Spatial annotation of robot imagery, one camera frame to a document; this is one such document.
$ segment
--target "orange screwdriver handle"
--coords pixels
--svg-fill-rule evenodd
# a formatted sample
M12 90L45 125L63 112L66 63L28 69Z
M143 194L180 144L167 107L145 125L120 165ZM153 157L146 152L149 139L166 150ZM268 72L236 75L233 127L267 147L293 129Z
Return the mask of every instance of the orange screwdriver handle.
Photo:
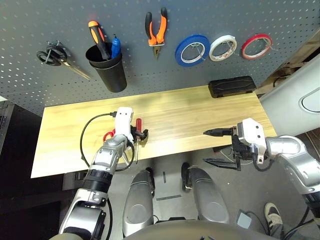
M167 29L167 9L165 7L161 8L161 24L158 34L156 35L156 41L158 44L162 44L165 41L165 32Z
M149 38L148 43L150 46L156 45L157 40L154 34L152 33L152 13L147 12L145 15L145 23L144 23L145 33Z
M107 51L105 36L99 27L99 23L96 21L90 21L88 23L88 27L96 46L101 52L102 58L108 60L110 58L110 54Z

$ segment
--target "tape roll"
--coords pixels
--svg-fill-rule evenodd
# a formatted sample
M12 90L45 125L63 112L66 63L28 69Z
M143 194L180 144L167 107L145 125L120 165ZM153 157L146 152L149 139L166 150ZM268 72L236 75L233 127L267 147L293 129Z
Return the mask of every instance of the tape roll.
M257 40L259 40L259 39L265 40L265 48L264 48L261 52L258 52L258 53L255 54L255 55L248 55L248 54L246 54L246 48L247 48L252 42L257 41ZM242 45L241 54L242 54L243 58L248 59L248 60L258 59L258 58L261 58L263 55L265 55L265 54L271 49L271 46L272 46L272 39L271 39L271 37L270 37L268 34L265 34L265 33L257 34L257 35L254 35L254 36L250 37L250 38Z
M220 44L228 43L228 42L232 42L232 45L230 46L229 50L219 56L215 56L214 50L216 49L216 47L218 47ZM235 52L236 48L237 48L237 41L234 36L231 36L231 35L221 36L211 44L209 57L212 61L215 61L215 62L222 61L230 57Z
M202 46L202 50L197 57L194 59L184 59L183 53L188 47L192 46ZM208 56L210 49L210 42L208 38L203 35L192 35L188 36L185 40L183 40L175 50L175 60L178 64L184 67L192 67L197 65Z

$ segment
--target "black cup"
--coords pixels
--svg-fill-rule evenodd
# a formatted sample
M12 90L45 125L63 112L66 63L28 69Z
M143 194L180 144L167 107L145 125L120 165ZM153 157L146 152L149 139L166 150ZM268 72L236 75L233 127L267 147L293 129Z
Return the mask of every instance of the black cup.
M110 55L111 46L112 44L110 42L106 43L106 48ZM105 60L102 58L98 47L94 45L86 51L85 57L89 60L90 65L97 71L110 92L119 93L127 87L121 52L115 58Z

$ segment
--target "screwdriver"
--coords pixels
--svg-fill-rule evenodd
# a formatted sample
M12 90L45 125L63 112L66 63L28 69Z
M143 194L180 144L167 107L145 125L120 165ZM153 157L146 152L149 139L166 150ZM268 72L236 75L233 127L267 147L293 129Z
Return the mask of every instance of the screwdriver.
M99 23L96 21L90 21L88 23L88 27L90 29L92 38L98 47L99 51L101 52L101 56L104 60L109 60L110 59L110 54L107 51L107 46L106 46L106 41L104 34L99 27Z
M113 34L114 39L112 40L112 47L111 47L111 59L114 59L116 56L119 55L120 53L120 47L121 47L121 43L119 38L117 38L117 36L115 34Z
M142 120L141 118L137 118L135 121L135 127L136 127L136 131L141 133L141 129L142 129ZM139 142L140 142L140 137L137 136L136 137L136 153L135 153L135 164L138 163L138 150L139 150Z

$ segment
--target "black wire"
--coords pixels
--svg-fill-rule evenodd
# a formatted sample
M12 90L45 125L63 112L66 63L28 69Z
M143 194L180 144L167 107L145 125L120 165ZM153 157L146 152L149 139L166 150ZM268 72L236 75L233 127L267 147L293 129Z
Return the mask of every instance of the black wire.
M265 172L265 171L269 170L273 163L274 163L274 160L270 159L269 165L267 167L260 168L257 165L257 161L253 160L253 165L254 165L255 169L257 169L259 172Z
M84 126L82 132L81 132L81 136L80 136L80 152L81 152L81 159L85 162L85 164L90 167L85 155L84 155L84 151L83 151L83 148L82 148L82 140L84 138L84 133L85 133L85 130L86 128L88 127L89 123L91 123L92 120L96 119L96 118L99 118L99 117L102 117L102 116L112 116L112 113L104 113L104 114L100 114L100 115L97 115L97 116L94 116L93 118L91 118Z
M274 88L276 87L276 82L277 82L279 79L280 79L280 77L279 77L279 78L276 78L276 79L273 81L272 86L273 86Z
M157 217L157 215L153 215L153 216L154 216L158 221L160 221L159 218Z
M300 225L302 225L302 224L305 222L305 220L306 220L306 218L307 218L307 216L308 216L309 211L310 211L310 208L307 206L307 207L306 207L306 210L305 210L305 212L304 212L304 214L303 214L303 217L301 218L301 221L299 222L299 224L297 225L297 227L299 227Z
M113 224L113 216L112 216L112 208L111 208L110 199L108 198L106 201L107 201L107 203L108 203L109 216L110 216L109 230L108 230L108 235L106 236L106 240L109 240L110 235L111 235L112 224Z
M128 168L131 166L131 164L134 162L134 158L135 158L135 147L134 147L134 145L132 144L132 142L130 142L129 140L128 140L128 145L129 145L130 148L132 149L132 158L131 158L131 161L129 162L128 166L125 166L124 168L116 169L116 170L115 170L116 172L121 172L121 171L124 171L124 170L128 169Z
M311 219L311 220L306 221L305 223L301 224L300 226L296 226L296 227L292 228L290 231L288 231L286 233L286 235L284 235L283 240L290 239L296 233L297 230L299 230L299 229L301 229L301 228L303 228L303 227L305 227L305 226L307 226L309 224L312 224L314 221L315 220Z
M268 231L266 230L264 224L263 224L262 221L260 220L260 218L259 218L253 211L246 211L245 214L252 214L252 215L254 215L254 216L258 219L258 221L260 222L261 226L263 227L263 230L264 230L265 234L266 234L266 235L270 235L270 234L268 233Z

